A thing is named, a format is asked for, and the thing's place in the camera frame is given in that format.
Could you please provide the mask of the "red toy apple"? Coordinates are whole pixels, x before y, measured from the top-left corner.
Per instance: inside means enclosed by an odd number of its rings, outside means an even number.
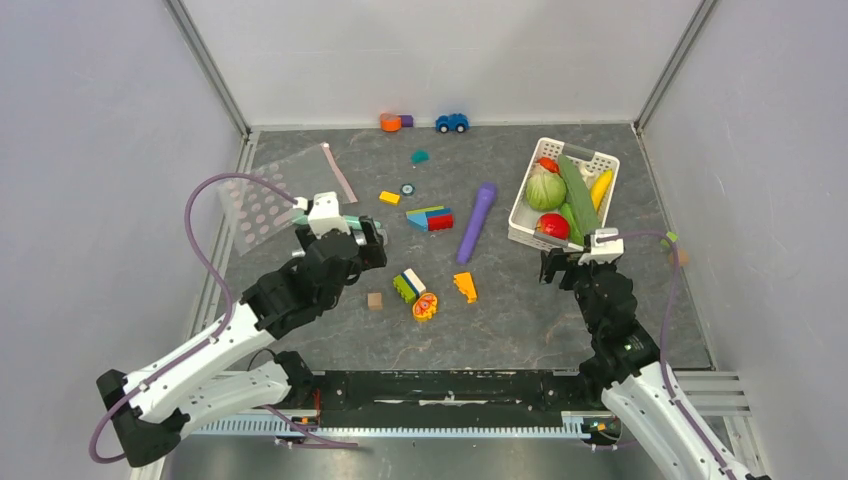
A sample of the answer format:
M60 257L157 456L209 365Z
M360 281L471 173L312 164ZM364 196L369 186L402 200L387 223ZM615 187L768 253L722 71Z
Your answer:
M564 216L558 213L545 213L537 219L535 232L559 240L568 240L571 225Z

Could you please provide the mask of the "clear polka dot zip bag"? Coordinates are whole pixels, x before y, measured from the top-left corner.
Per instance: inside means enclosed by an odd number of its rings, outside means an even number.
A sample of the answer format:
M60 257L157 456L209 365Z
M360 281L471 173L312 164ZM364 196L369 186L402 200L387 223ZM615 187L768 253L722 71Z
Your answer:
M217 183L218 198L240 255L305 217L277 190L307 200L333 191L341 204L358 201L326 142L256 167L248 174L250 180L234 178Z

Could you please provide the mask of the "green toy cabbage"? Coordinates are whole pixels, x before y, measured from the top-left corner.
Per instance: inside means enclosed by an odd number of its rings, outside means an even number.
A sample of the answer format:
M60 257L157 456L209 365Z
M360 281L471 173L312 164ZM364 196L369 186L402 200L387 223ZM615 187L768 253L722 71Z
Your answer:
M565 202L566 194L565 181L551 172L531 174L525 184L525 201L536 211L559 209Z

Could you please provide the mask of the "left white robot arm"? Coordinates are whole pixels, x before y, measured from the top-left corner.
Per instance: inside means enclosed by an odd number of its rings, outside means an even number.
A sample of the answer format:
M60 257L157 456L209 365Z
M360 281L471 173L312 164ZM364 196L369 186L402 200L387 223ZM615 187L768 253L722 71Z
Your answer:
M358 234L333 230L317 236L298 227L303 256L261 276L207 329L142 369L104 372L96 385L107 412L89 441L91 459L143 467L168 455L191 431L241 409L281 401L306 405L313 379L286 371L277 360L264 364L259 377L243 378L241 387L234 379L214 378L335 308L345 287L386 265L383 232L370 217L358 221Z

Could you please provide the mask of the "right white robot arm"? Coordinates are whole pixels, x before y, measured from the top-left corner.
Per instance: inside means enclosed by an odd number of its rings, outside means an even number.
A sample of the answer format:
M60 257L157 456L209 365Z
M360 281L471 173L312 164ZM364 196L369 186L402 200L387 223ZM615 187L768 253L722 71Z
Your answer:
M667 479L752 479L754 473L721 442L662 362L636 317L633 282L614 263L580 263L559 248L541 255L539 279L573 292L593 355L579 366L577 392L606 407Z

